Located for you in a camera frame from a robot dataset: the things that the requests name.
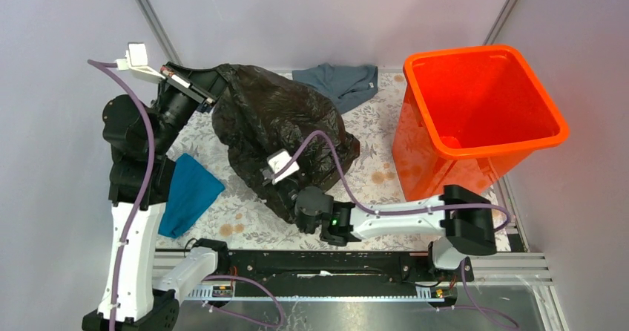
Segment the black plastic trash bag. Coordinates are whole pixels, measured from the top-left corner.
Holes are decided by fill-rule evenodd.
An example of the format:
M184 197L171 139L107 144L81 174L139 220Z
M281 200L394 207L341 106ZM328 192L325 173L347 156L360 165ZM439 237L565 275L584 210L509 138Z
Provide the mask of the black plastic trash bag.
M340 179L322 137L298 157L300 169L277 184L262 170L269 156L296 152L313 131L332 141L344 171L360 156L360 141L350 134L333 102L307 85L253 65L215 67L228 83L211 115L212 127L228 147L228 161L238 177L287 223L295 221L292 195L308 186L329 190Z

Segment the orange plastic trash bin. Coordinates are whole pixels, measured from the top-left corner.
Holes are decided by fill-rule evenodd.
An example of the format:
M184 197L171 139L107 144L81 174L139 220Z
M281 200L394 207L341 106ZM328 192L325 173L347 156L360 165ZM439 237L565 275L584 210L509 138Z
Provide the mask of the orange plastic trash bin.
M482 193L533 152L569 136L567 121L514 47L415 53L403 72L392 156L407 200L452 184Z

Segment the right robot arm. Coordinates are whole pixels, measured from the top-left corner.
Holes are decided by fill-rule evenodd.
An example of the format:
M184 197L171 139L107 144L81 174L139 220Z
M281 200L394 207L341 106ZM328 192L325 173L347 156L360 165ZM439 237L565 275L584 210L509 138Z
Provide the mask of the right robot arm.
M382 235L436 235L425 261L428 276L442 281L469 256L497 252L495 206L462 186L446 185L442 194L384 205L338 202L315 187L302 190L294 204L295 224L305 234L320 233L329 245Z

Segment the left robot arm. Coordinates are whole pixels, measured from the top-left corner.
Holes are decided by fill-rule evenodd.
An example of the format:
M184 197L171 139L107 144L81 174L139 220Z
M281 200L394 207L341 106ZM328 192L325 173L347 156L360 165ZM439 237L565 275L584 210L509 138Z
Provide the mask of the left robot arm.
M219 182L193 158L167 153L201 107L227 88L214 69L167 63L157 77L157 98L144 104L128 85L104 107L103 138L111 147L108 198L113 241L99 306L82 319L84 330L172 330L180 304L207 276L230 269L225 243L202 239L159 281L153 279L157 236L168 220L198 218L217 198Z

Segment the blue folded cloth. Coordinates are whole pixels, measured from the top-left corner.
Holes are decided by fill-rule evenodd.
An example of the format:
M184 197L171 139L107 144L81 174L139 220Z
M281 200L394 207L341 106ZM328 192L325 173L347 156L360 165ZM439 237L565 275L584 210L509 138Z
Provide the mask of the blue folded cloth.
M225 186L189 154L176 160L158 234L179 238L208 210Z

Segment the grey cloth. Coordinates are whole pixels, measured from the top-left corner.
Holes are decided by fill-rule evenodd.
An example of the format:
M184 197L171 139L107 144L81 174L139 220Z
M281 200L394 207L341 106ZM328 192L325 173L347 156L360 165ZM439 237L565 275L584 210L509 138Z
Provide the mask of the grey cloth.
M314 88L345 114L372 99L378 92L375 65L331 65L292 71L292 79Z

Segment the floral patterned table mat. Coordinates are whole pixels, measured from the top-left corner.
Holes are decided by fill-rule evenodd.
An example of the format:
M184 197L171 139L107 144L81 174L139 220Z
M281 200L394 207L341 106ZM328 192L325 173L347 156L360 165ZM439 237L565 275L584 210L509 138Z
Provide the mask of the floral patterned table mat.
M391 154L406 80L401 72L378 77L378 93L343 115L346 130L360 140L360 154L346 173L352 193L363 204L405 200ZM159 248L178 249L200 238L223 240L232 249L329 249L317 235L299 233L278 218L236 175L228 148L211 127L210 114L194 114L168 155L189 154L225 186L198 221L177 239L159 237Z

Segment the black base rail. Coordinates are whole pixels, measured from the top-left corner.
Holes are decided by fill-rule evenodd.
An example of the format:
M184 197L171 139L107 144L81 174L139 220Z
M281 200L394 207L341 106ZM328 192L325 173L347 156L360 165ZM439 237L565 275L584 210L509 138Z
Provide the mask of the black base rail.
M304 252L235 250L215 275L194 289L193 300L455 301L455 285L473 281L470 259L454 270L437 269L427 252Z

